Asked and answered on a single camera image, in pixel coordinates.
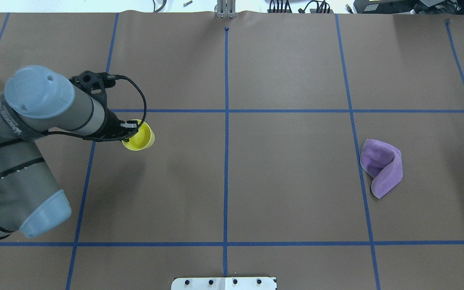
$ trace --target purple towel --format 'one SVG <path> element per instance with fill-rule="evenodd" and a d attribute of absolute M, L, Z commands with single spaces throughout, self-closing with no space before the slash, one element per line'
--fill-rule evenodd
<path fill-rule="evenodd" d="M 371 188 L 377 198 L 383 197 L 402 180 L 402 154 L 388 143 L 367 139 L 359 163 L 373 177 Z"/>

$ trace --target black cable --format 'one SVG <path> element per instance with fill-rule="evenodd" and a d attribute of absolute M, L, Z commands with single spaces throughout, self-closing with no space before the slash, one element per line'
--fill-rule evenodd
<path fill-rule="evenodd" d="M 330 13 L 330 5 L 327 2 L 325 2 L 325 0 L 323 0 L 323 2 L 325 4 L 323 13 Z"/>
<path fill-rule="evenodd" d="M 454 4 L 454 6 L 455 6 L 454 9 L 455 9 L 456 11 L 458 11 L 458 10 L 459 10 L 459 2 L 457 2 L 457 0 L 456 0 L 453 4 Z"/>
<path fill-rule="evenodd" d="M 325 7 L 325 1 L 320 4 L 320 8 L 316 9 L 316 13 L 322 13 L 323 9 Z"/>
<path fill-rule="evenodd" d="M 346 4 L 345 8 L 346 8 L 346 11 L 348 11 L 348 13 L 354 14 L 354 11 L 352 11 L 352 8 L 350 8 L 350 5 Z"/>
<path fill-rule="evenodd" d="M 320 5 L 323 5 L 323 3 L 325 1 L 317 1 L 317 0 L 311 0 L 307 3 L 307 5 L 304 7 L 304 9 L 300 8 L 298 9 L 298 12 L 299 13 L 305 13 L 305 10 L 307 10 L 307 7 L 309 6 L 309 4 L 315 2 L 316 3 L 316 13 L 318 13 L 318 11 L 320 10 Z"/>
<path fill-rule="evenodd" d="M 457 11 L 457 5 L 456 4 L 454 4 L 450 0 L 445 1 L 445 3 L 448 4 L 450 7 L 452 7 L 452 9 L 453 9 L 452 13 L 456 13 L 456 11 Z"/>
<path fill-rule="evenodd" d="M 166 6 L 166 2 L 168 0 L 162 0 L 162 5 L 160 5 L 159 9 L 154 10 L 153 12 L 160 12 L 162 9 L 164 9 L 164 6 Z"/>
<path fill-rule="evenodd" d="M 139 127 L 142 125 L 142 123 L 144 123 L 144 120 L 146 119 L 146 111 L 147 111 L 146 97 L 144 97 L 144 94 L 142 93 L 142 90 L 129 77 L 126 77 L 124 75 L 116 74 L 116 79 L 125 79 L 125 80 L 127 80 L 128 82 L 130 82 L 134 86 L 134 88 L 136 88 L 136 90 L 139 92 L 139 94 L 141 94 L 142 102 L 144 104 L 144 110 L 143 110 L 143 113 L 142 113 L 142 119 L 141 119 L 140 123 L 137 125 L 136 130 L 130 132 L 129 134 L 126 134 L 125 136 L 121 136 L 121 137 L 117 137 L 117 138 L 94 138 L 94 137 L 83 136 L 83 135 L 78 135 L 78 134 L 74 134 L 74 133 L 71 133 L 71 132 L 63 132 L 63 131 L 49 131 L 49 132 L 45 132 L 44 135 L 45 136 L 48 136 L 48 135 L 66 135 L 66 136 L 81 138 L 83 140 L 89 140 L 89 141 L 94 141 L 94 142 L 121 141 L 121 140 L 130 138 L 131 136 L 134 136 L 134 134 L 136 134 L 139 131 Z"/>
<path fill-rule="evenodd" d="M 288 8 L 289 8 L 289 13 L 293 13 L 293 11 L 291 11 L 291 5 L 289 4 L 289 0 L 286 0 L 286 7 L 284 7 L 284 13 L 287 13 Z"/>

